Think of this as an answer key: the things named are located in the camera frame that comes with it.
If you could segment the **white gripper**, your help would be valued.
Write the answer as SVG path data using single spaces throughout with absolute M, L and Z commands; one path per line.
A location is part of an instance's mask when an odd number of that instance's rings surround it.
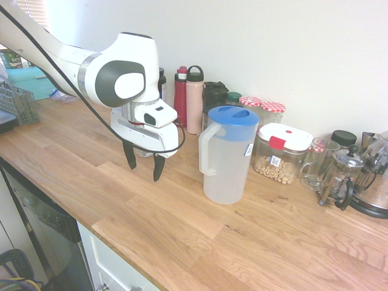
M 124 139 L 122 142 L 124 154 L 132 170 L 136 167 L 133 144 L 143 148 L 143 151 L 162 152 L 161 155 L 153 154 L 153 180 L 157 182 L 162 174 L 165 158 L 169 158 L 177 152 L 177 126 L 174 123 L 169 123 L 161 128 L 147 124 L 134 125 L 123 117 L 120 107 L 112 109 L 110 125 Z

